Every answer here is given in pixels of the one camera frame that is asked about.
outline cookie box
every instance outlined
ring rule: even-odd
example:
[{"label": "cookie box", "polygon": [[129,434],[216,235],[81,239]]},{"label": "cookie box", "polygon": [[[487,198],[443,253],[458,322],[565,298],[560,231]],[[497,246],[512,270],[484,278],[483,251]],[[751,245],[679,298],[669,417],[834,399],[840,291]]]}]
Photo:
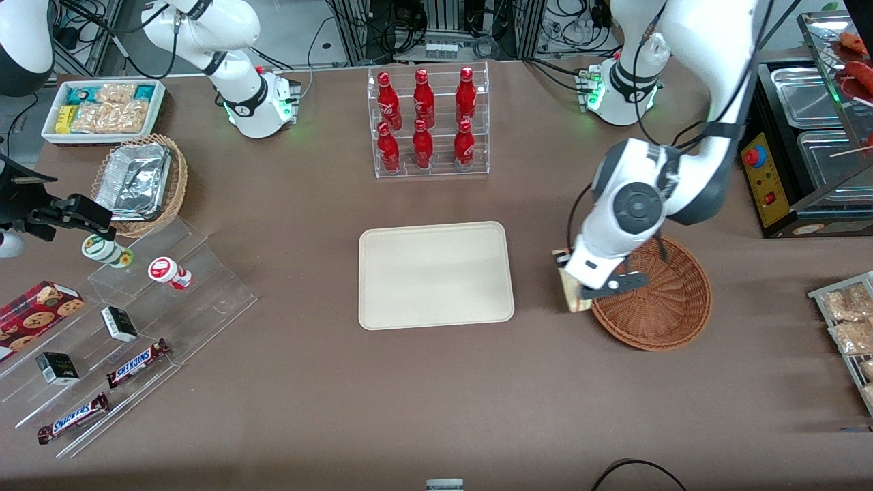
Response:
[{"label": "cookie box", "polygon": [[85,303],[75,290],[41,281],[0,308],[0,362],[20,351]]},{"label": "cookie box", "polygon": [[[55,130],[55,123],[58,121],[58,115],[61,108],[66,104],[70,91],[74,91],[83,87],[99,86],[106,82],[118,82],[124,84],[137,84],[139,86],[154,86],[151,99],[148,103],[148,111],[146,112],[146,120],[142,125],[140,133],[108,133],[99,135],[89,134],[62,134]],[[91,146],[91,145],[110,145],[119,142],[127,142],[134,138],[148,136],[152,134],[153,129],[158,121],[158,114],[161,111],[166,88],[158,80],[149,79],[101,79],[101,80],[75,80],[64,82],[58,87],[58,93],[55,95],[52,108],[49,110],[48,116],[45,118],[43,125],[43,138],[60,147],[64,146]]]}]

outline coca-cola bottle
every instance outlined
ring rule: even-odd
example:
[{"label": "coca-cola bottle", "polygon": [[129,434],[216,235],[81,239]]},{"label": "coca-cola bottle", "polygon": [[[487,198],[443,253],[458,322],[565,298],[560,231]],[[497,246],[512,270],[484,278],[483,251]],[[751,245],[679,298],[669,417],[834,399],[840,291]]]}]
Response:
[{"label": "coca-cola bottle", "polygon": [[437,124],[437,105],[434,102],[434,89],[428,82],[428,71],[419,68],[416,70],[416,91],[412,94],[412,100],[416,104],[416,118],[421,118],[428,128]]},{"label": "coca-cola bottle", "polygon": [[430,169],[434,156],[434,139],[430,136],[427,122],[416,120],[416,133],[412,135],[412,146],[416,149],[416,165],[419,169]]},{"label": "coca-cola bottle", "polygon": [[379,80],[379,112],[382,113],[382,120],[391,125],[394,131],[400,131],[400,128],[403,128],[400,98],[391,86],[391,77],[388,76],[388,72],[380,72],[376,79]]},{"label": "coca-cola bottle", "polygon": [[461,120],[455,135],[455,169],[461,172],[466,172],[473,166],[473,145],[476,140],[470,133],[470,126],[470,120]]},{"label": "coca-cola bottle", "polygon": [[396,174],[400,172],[400,148],[397,146],[397,140],[391,134],[391,127],[387,122],[379,121],[376,129],[379,132],[376,146],[379,147],[382,167],[385,168],[385,172]]},{"label": "coca-cola bottle", "polygon": [[469,66],[461,68],[461,83],[455,92],[455,119],[460,124],[462,120],[473,121],[476,115],[476,86],[473,85],[473,69]]}]

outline clear acrylic bottle rack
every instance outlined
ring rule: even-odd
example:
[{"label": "clear acrylic bottle rack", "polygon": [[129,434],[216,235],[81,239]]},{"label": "clear acrylic bottle rack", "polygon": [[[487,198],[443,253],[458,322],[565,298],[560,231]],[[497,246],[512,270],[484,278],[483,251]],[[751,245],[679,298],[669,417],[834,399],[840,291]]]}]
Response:
[{"label": "clear acrylic bottle rack", "polygon": [[[473,164],[470,170],[461,172],[455,168],[455,135],[457,121],[455,119],[455,92],[461,80],[461,68],[469,66],[473,69],[473,85],[476,86],[476,116],[473,118],[471,132],[476,139],[473,147]],[[488,174],[491,169],[491,149],[489,147],[490,107],[488,65],[486,63],[449,63],[426,65],[430,86],[434,90],[436,101],[436,125],[430,129],[434,141],[434,162],[430,169],[420,169],[415,162],[415,151],[412,147],[412,135],[415,133],[414,121],[416,110],[412,94],[416,90],[414,67],[376,67],[368,70],[367,104],[370,118],[370,138],[373,141],[373,164],[376,177],[414,177],[414,176],[466,176],[469,174]],[[391,75],[391,85],[400,98],[400,114],[403,127],[394,132],[394,138],[400,146],[400,172],[389,174],[382,167],[379,158],[379,148],[376,141],[379,138],[376,125],[382,120],[379,112],[379,84],[376,75],[388,72]]]},{"label": "clear acrylic bottle rack", "polygon": [[[203,236],[184,220],[134,242],[134,262],[124,269],[102,266],[77,287],[86,305],[10,359],[0,373],[0,405],[13,415],[16,428],[33,435],[87,404],[101,392],[110,410],[75,426],[45,446],[58,458],[72,457],[99,437],[121,416],[172,377],[200,348],[240,316],[256,300],[243,282],[222,265]],[[149,279],[152,259],[168,256],[191,271],[191,285],[174,290]],[[133,342],[113,339],[100,315],[108,306],[123,308],[139,336]],[[106,375],[117,370],[158,339],[171,351],[114,389]],[[34,358],[43,351],[66,353],[79,381],[70,386],[47,384]]]}]

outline brown table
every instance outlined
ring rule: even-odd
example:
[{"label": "brown table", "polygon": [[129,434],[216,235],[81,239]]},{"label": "brown table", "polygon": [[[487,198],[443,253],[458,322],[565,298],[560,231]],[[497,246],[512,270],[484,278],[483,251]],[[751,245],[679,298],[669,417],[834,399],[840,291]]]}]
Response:
[{"label": "brown table", "polygon": [[[262,298],[73,460],[0,408],[0,489],[408,491],[456,476],[470,491],[578,490],[622,457],[697,490],[870,489],[873,435],[836,431],[864,410],[805,293],[873,269],[873,239],[760,239],[737,168],[716,218],[666,226],[710,275],[709,326],[675,352],[626,347],[565,312],[549,251],[604,151],[638,128],[580,114],[521,63],[490,67],[491,175],[440,182],[376,182],[364,70],[319,72],[299,124],[264,141],[228,124],[207,79],[167,80],[162,132],[190,166],[182,215]],[[646,123],[669,140],[706,96],[673,62],[663,79]],[[38,168],[57,194],[88,190],[106,151],[46,145]],[[509,322],[358,325],[362,232],[478,220],[506,228]],[[85,280],[83,236],[29,239],[0,263],[0,299]],[[601,489],[670,486],[626,468]]]}]

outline red switch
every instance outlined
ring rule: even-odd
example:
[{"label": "red switch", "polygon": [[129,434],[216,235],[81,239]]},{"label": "red switch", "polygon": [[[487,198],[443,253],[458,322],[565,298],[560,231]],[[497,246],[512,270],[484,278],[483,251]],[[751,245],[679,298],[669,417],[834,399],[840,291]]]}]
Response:
[{"label": "red switch", "polygon": [[761,158],[761,154],[757,149],[748,149],[743,154],[743,163],[745,165],[748,165],[749,167],[752,167],[753,165],[758,163],[760,158]]}]

